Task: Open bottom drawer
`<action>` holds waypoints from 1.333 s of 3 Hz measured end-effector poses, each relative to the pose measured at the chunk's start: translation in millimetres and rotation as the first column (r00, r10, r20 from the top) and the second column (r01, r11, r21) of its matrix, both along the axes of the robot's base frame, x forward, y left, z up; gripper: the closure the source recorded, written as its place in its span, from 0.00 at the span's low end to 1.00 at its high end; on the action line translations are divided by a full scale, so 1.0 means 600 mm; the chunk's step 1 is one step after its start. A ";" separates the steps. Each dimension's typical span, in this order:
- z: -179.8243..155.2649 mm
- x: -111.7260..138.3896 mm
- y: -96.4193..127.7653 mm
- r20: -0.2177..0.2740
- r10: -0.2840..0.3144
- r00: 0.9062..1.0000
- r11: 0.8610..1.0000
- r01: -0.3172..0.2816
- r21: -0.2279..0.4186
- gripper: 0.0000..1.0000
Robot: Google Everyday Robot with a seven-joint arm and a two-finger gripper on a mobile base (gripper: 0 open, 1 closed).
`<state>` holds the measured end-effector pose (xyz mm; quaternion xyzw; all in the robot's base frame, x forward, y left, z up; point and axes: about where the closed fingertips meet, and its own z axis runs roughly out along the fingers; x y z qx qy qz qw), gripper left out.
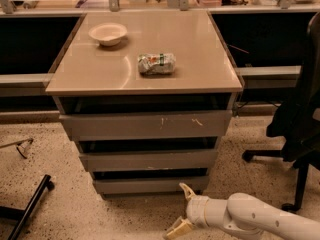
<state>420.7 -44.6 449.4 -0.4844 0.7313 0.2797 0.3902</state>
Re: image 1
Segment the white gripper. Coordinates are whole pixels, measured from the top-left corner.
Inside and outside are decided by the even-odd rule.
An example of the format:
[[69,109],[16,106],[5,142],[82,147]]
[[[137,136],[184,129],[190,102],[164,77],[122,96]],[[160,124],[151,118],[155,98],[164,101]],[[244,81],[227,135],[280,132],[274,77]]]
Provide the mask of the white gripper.
[[178,237],[190,233],[193,230],[193,225],[199,228],[207,227],[205,210],[209,198],[207,196],[196,195],[185,183],[180,183],[179,186],[184,192],[185,199],[188,201],[186,208],[187,219],[180,216],[163,235],[165,240],[176,240]]

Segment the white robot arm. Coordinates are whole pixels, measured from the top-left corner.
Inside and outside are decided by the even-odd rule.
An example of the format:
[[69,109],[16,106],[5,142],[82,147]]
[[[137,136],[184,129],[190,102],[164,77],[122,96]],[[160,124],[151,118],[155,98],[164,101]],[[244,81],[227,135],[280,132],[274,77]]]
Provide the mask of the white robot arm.
[[320,223],[277,209],[256,197],[234,193],[228,199],[197,195],[185,183],[186,217],[179,217],[164,234],[175,240],[196,228],[219,228],[241,240],[260,240],[267,231],[284,240],[320,240]]

